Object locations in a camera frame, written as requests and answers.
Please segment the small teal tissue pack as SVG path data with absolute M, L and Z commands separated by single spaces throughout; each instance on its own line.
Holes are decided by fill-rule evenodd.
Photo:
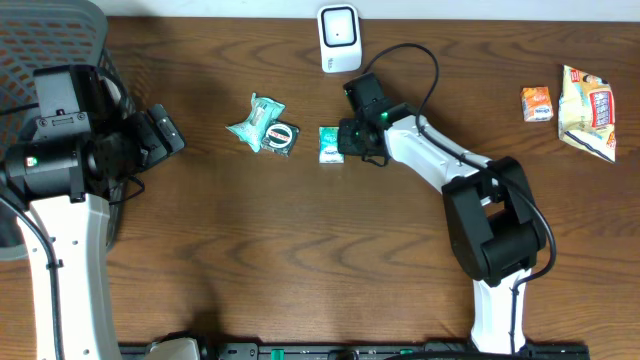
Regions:
M 319 128 L 319 162 L 321 164 L 342 164 L 344 155 L 338 150 L 338 127 Z

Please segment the teal snack packet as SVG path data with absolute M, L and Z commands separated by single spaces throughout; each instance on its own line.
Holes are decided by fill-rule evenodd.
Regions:
M 260 97 L 256 93 L 251 96 L 251 112 L 248 117 L 226 129 L 247 143 L 254 153 L 261 149 L 262 140 L 267 128 L 284 112 L 286 106 L 268 97 Z

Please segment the orange small snack packet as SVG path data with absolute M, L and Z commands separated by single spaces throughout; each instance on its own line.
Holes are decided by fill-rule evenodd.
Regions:
M 547 122 L 553 117 L 553 106 L 547 87 L 525 87 L 521 90 L 525 122 Z

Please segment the large white snack bag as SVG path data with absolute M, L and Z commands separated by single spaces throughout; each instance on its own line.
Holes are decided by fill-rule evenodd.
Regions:
M 558 138 L 609 163 L 615 162 L 615 100 L 606 80 L 563 66 Z

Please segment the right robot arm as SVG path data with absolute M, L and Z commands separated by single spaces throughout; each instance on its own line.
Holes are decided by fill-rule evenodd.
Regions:
M 441 194 L 451 249 L 473 281 L 472 344 L 517 354 L 526 345 L 522 297 L 548 231 L 522 166 L 457 145 L 421 111 L 386 96 L 372 73 L 343 89 L 354 115 L 339 123 L 339 153 L 379 167 L 402 163 Z

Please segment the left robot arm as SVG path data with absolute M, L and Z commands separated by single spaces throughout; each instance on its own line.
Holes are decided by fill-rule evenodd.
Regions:
M 12 145 L 1 200 L 17 217 L 30 264 L 40 359 L 198 359 L 197 340 L 129 350 L 118 344 L 106 255 L 112 188 L 185 148 L 159 104 L 126 115 L 127 91 L 91 65 L 37 69 L 33 137 Z

